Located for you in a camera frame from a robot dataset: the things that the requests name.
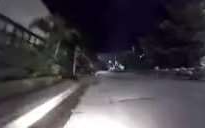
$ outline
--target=illuminated wall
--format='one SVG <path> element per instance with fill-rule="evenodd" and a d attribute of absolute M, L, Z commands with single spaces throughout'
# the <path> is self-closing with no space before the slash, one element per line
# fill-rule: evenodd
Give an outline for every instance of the illuminated wall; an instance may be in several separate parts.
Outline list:
<path fill-rule="evenodd" d="M 41 0 L 0 0 L 0 13 L 27 29 L 34 19 L 50 14 Z M 36 28 L 29 30 L 39 36 L 45 36 Z"/>

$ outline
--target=palm tree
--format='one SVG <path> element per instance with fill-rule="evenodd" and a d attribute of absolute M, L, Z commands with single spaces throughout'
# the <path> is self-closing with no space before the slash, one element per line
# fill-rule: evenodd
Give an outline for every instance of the palm tree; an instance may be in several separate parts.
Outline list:
<path fill-rule="evenodd" d="M 75 50 L 78 45 L 80 34 L 76 29 L 68 26 L 60 16 L 46 16 L 35 19 L 30 28 L 36 27 L 47 36 L 46 51 L 52 51 L 54 58 L 60 50 L 66 52 L 65 66 L 68 75 L 75 74 Z"/>

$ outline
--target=asphalt road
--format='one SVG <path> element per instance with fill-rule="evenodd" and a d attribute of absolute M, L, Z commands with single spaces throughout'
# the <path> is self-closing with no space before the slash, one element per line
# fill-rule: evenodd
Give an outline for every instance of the asphalt road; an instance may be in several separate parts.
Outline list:
<path fill-rule="evenodd" d="M 64 128 L 205 128 L 205 81 L 105 73 Z"/>

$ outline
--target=night sky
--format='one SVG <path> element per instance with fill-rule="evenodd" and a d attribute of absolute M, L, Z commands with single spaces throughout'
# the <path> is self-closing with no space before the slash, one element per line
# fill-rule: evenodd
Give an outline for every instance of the night sky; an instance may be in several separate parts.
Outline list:
<path fill-rule="evenodd" d="M 44 0 L 91 39 L 97 52 L 123 51 L 151 33 L 162 17 L 159 0 Z"/>

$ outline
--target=railing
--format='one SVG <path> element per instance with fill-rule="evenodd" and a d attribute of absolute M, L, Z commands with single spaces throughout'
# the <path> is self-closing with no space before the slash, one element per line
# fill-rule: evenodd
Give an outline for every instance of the railing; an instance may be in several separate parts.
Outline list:
<path fill-rule="evenodd" d="M 31 46 L 41 46 L 45 43 L 44 38 L 36 35 L 2 14 L 0 14 L 0 32 L 9 36 L 9 40 L 20 40 L 20 43 L 27 43 Z"/>

